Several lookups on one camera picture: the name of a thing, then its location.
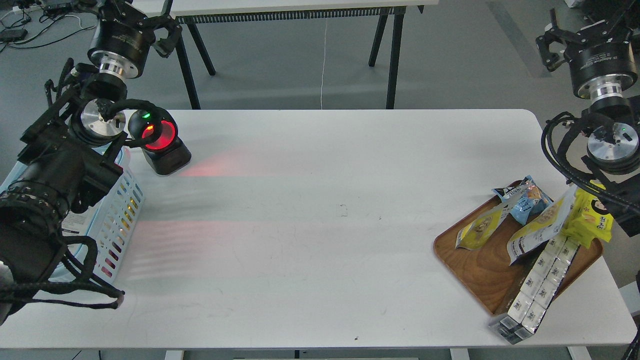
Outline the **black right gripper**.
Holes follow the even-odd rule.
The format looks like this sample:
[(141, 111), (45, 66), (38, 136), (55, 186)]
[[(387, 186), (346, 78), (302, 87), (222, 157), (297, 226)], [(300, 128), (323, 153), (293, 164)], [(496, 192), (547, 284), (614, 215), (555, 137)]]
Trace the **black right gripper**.
[[(622, 91), (638, 80), (638, 69), (633, 56), (631, 36), (633, 30), (617, 26), (605, 32), (606, 21), (582, 28), (576, 35), (558, 26), (557, 13), (550, 9), (550, 26), (535, 39), (542, 65), (553, 72), (562, 64), (569, 64), (573, 95), (584, 100), (592, 98), (592, 84), (599, 78), (610, 78), (621, 84)], [(565, 54), (552, 52), (553, 43), (563, 44)]]

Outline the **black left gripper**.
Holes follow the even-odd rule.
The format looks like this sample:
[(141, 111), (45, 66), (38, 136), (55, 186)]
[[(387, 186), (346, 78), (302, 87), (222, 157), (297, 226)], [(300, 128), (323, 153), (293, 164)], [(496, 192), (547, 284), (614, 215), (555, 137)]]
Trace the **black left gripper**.
[[(165, 38), (154, 34), (167, 30)], [(120, 80), (139, 78), (146, 66), (150, 48), (167, 59), (182, 37), (182, 27), (169, 14), (149, 18), (125, 0), (105, 0), (98, 9), (96, 32), (87, 51), (99, 73)]]

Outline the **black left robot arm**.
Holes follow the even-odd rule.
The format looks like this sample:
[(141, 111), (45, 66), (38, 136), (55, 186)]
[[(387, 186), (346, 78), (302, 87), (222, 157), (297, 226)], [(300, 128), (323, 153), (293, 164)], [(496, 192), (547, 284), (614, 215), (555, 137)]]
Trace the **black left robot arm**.
[(160, 175), (191, 160), (166, 109), (128, 98), (125, 81), (139, 78), (151, 48), (169, 57), (182, 39), (170, 15), (149, 16), (130, 0), (81, 0), (74, 9), (96, 14), (89, 63), (69, 58), (58, 84), (46, 85), (48, 109), (23, 132), (18, 162), (25, 169), (1, 192), (1, 321), (38, 292), (88, 291), (112, 298), (89, 309), (117, 309), (124, 292), (94, 274), (98, 244), (63, 235), (70, 213), (81, 214), (107, 196), (124, 175), (123, 147), (140, 148)]

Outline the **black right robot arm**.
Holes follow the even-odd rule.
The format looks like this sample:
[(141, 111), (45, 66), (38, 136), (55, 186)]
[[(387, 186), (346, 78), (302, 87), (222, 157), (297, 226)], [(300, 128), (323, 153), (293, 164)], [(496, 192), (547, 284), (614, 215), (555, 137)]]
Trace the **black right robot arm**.
[(631, 38), (639, 25), (627, 0), (608, 18), (572, 32), (556, 12), (535, 39), (541, 63), (569, 66), (573, 95), (589, 100), (579, 117), (561, 112), (542, 131), (542, 152), (567, 182), (595, 195), (622, 230), (639, 234), (639, 98), (627, 98), (639, 78)]

